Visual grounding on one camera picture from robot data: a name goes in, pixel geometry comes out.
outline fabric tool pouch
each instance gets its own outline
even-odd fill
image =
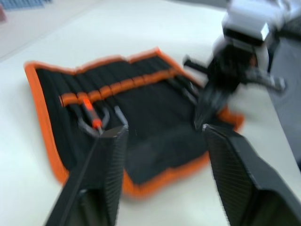
[[[79,119],[89,124],[82,107],[85,98],[100,118],[103,108],[109,110],[105,129],[128,123],[123,194],[145,198],[209,162],[202,131],[193,126],[195,106],[170,82],[180,78],[200,85],[158,49],[74,70],[29,62],[25,72],[50,165],[62,183],[95,139],[79,126]],[[211,122],[234,130],[242,123],[243,117],[228,108]]]

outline orange trim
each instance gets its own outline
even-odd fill
[[[146,76],[144,77],[136,77],[133,78],[132,80],[124,80],[120,83],[119,86],[119,92],[125,91],[132,89],[133,87],[139,87],[143,86],[145,82],[157,82],[162,79],[169,78],[172,75],[175,75],[175,71],[179,72],[183,76],[188,77],[189,79],[194,80],[193,77],[191,77],[189,74],[187,74],[173,59],[171,59],[169,56],[163,54],[159,49],[149,51],[144,54],[140,55],[135,55],[131,57],[128,61],[129,62],[135,62],[138,60],[146,59],[149,57],[154,57],[154,56],[159,56],[165,61],[167,61],[174,69],[172,70],[172,73],[169,71],[167,72],[159,72],[156,73],[156,76]],[[52,70],[52,71],[60,71],[61,73],[67,73],[67,74],[78,74],[78,73],[84,73],[92,68],[110,63],[110,62],[116,62],[120,60],[125,60],[124,58],[120,56],[115,56],[115,57],[109,57],[107,59],[102,59],[102,60],[96,60],[94,62],[91,62],[89,64],[86,64],[80,68],[76,69],[66,69],[66,68],[61,68],[57,66],[52,66],[52,65],[47,65],[44,63],[39,63],[39,62],[30,62],[25,65],[25,72],[26,76],[28,79],[28,82],[30,84],[32,94],[33,94],[33,99],[36,105],[36,110],[38,114],[38,118],[40,121],[40,126],[42,130],[42,135],[44,138],[49,162],[51,165],[51,168],[54,172],[55,177],[61,182],[64,183],[66,179],[68,178],[68,171],[65,169],[63,166],[61,159],[58,155],[53,133],[52,133],[52,128],[51,128],[51,123],[49,119],[49,114],[47,111],[47,106],[45,102],[45,98],[43,95],[43,90],[40,85],[40,81],[38,78],[38,75],[36,73],[36,70],[39,68],[47,69],[47,70]],[[95,101],[99,99],[105,99],[112,95],[112,90],[110,87],[103,87],[99,90],[99,94],[97,91],[90,92],[88,95],[86,93],[78,93],[77,95],[75,94],[66,94],[63,95],[60,98],[61,104],[63,106],[66,106],[70,103],[82,103],[84,98],[89,98],[90,101]],[[242,115],[234,115],[232,114],[228,108],[225,108],[219,115],[219,118],[227,121],[229,123],[234,123],[235,129],[239,129],[243,123],[243,116]],[[202,157],[195,159],[191,161],[190,163],[187,163],[181,167],[178,167],[176,169],[167,169],[161,174],[157,175],[155,178],[153,178],[151,181],[148,181],[147,183],[138,186],[133,184],[131,179],[129,178],[128,174],[124,171],[124,180],[123,180],[123,192],[129,196],[135,197],[135,198],[145,198],[154,192],[158,191],[161,189],[163,186],[168,185],[169,183],[179,180],[180,178],[187,177],[191,175],[192,173],[196,172],[197,170],[201,169],[205,165],[209,163],[209,155],[206,153]]]
[[[55,139],[52,134],[52,128],[46,106],[46,101],[44,98],[39,78],[36,73],[35,65],[26,65],[25,73],[32,90],[32,96],[35,102],[36,111],[42,130],[42,136],[45,142],[46,151],[52,171],[56,179],[64,184],[66,179],[68,178],[69,172],[68,170],[66,170],[63,163],[61,162],[60,156],[56,149]]]

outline metal tool tip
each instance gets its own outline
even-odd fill
[[[209,126],[208,124],[203,124],[202,131],[205,132],[205,130],[206,130],[206,128],[207,128],[208,126]]]

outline table surface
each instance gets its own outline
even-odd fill
[[[43,225],[62,186],[54,178],[24,63],[74,68],[107,55],[159,47],[178,63],[208,61],[222,35],[222,9],[165,0],[107,0],[0,63],[0,225]],[[265,89],[241,87],[231,99],[241,133],[301,200],[301,174]],[[118,226],[226,226],[210,166],[143,202],[121,199]]]

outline black fabric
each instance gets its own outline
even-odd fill
[[[63,107],[60,96],[89,93],[170,68],[170,64],[156,56],[134,63],[120,60],[77,75],[38,69],[55,144],[65,168],[72,170],[86,156],[93,138],[78,127],[78,117],[84,117],[82,107],[77,104]],[[129,124],[126,171],[135,184],[143,184],[170,167],[184,165],[206,151],[202,132],[196,132],[193,127],[194,105],[166,81],[118,93],[94,102],[93,106],[100,117],[103,106],[109,109],[110,122],[106,129],[122,125],[115,115],[115,106],[126,117]],[[233,128],[217,118],[211,123]]]

